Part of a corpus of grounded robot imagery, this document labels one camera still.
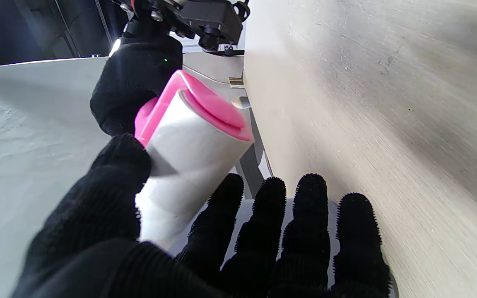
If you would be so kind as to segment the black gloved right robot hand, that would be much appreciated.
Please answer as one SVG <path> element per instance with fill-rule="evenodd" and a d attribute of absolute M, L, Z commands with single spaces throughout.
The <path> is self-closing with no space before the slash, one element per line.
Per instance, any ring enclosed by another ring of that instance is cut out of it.
<path fill-rule="evenodd" d="M 111 137 L 134 134 L 140 108 L 159 97 L 182 67 L 183 47 L 166 23 L 131 19 L 91 96 L 90 109 L 100 129 Z"/>

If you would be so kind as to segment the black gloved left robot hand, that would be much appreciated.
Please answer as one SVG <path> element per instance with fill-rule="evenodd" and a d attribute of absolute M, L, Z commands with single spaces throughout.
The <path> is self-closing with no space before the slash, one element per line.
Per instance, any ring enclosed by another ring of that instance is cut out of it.
<path fill-rule="evenodd" d="M 139 241 L 135 196 L 151 159 L 131 134 L 113 137 L 65 194 L 25 256 L 14 298 L 387 298 L 391 273 L 371 202 L 343 196 L 337 212 L 340 250 L 331 256 L 327 186 L 304 175 L 293 219 L 282 223 L 284 181 L 263 181 L 253 214 L 224 260 L 243 195 L 228 174 L 195 219 L 187 244 L 171 257 Z"/>

